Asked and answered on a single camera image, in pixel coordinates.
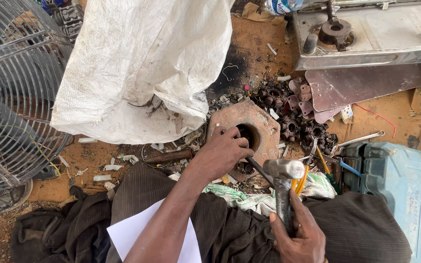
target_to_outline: water bottle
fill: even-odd
[[[266,0],[266,10],[271,15],[285,15],[315,2],[322,2],[322,0]]]

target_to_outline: bottle label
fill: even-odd
[[[279,15],[300,9],[303,0],[272,0],[272,9]]]

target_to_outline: spanner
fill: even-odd
[[[353,140],[348,141],[348,142],[341,143],[341,144],[339,144],[339,147],[347,146],[347,145],[350,145],[350,144],[352,144],[354,142],[357,142],[357,141],[364,141],[364,140],[367,140],[367,139],[371,139],[371,138],[383,136],[383,135],[384,135],[384,131],[379,131],[379,132],[371,134],[371,135],[366,135],[366,136],[363,136],[363,137],[360,137],[360,138],[357,138],[357,139],[353,139]]]

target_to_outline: yellow wire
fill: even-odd
[[[28,132],[26,129],[24,129],[22,127],[19,127],[19,126],[14,126],[14,125],[7,125],[7,126],[19,128],[19,129],[23,130],[24,132],[26,132],[29,135],[29,137],[32,140],[32,142],[35,144],[35,147],[37,147],[37,149],[43,155],[43,157],[45,157],[47,161],[50,161],[50,159],[48,157],[46,157],[46,155],[43,153],[43,151],[40,149],[40,147],[38,147],[36,141],[32,138],[32,135],[30,134],[30,132]],[[50,164],[53,165],[53,167],[55,167],[56,171],[58,172],[58,176],[61,177],[61,173],[59,172],[58,167],[56,167],[56,165],[54,165],[52,162],[50,162]]]
[[[297,188],[297,182],[298,182],[298,179],[293,179],[292,180],[292,189],[296,189]]]
[[[309,168],[310,168],[308,165],[306,165],[305,167],[306,167],[306,168],[305,168],[305,175],[304,175],[304,176],[303,176],[303,178],[301,179],[301,181],[300,181],[300,183],[298,184],[297,189],[296,189],[296,192],[297,192],[297,195],[298,195],[298,196],[300,195],[301,191],[303,190],[303,187],[305,186],[306,177],[308,176],[308,170],[309,170]]]
[[[331,171],[329,171],[329,168],[327,167],[326,162],[324,161],[324,157],[323,157],[323,155],[321,154],[321,151],[319,150],[319,147],[318,147],[318,146],[316,146],[316,152],[318,153],[319,158],[321,159],[321,163],[322,163],[322,164],[323,164],[323,166],[324,166],[324,171],[326,172],[326,174],[327,174],[327,175],[328,175],[328,174],[330,174],[330,173],[331,173]]]

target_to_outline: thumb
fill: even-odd
[[[269,221],[272,228],[272,233],[274,233],[274,236],[276,236],[278,244],[293,244],[292,239],[287,234],[284,223],[276,213],[271,213],[269,215]]]

